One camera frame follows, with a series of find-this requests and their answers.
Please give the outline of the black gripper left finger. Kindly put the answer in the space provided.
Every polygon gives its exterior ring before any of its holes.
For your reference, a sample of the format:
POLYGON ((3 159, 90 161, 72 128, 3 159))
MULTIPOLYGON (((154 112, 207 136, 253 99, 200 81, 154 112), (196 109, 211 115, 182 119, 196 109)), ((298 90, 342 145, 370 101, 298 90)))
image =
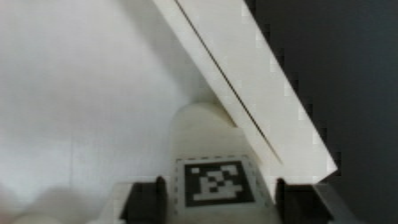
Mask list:
POLYGON ((97 218, 86 224, 166 224, 166 182, 118 183, 97 218))

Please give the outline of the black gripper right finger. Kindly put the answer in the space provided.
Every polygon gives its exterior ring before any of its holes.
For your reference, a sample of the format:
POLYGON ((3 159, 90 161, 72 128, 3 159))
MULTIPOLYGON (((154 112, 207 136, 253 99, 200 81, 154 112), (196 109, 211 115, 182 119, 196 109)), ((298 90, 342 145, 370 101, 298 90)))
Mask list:
POLYGON ((282 224, 362 224, 326 183, 289 184, 278 178, 275 207, 282 224))

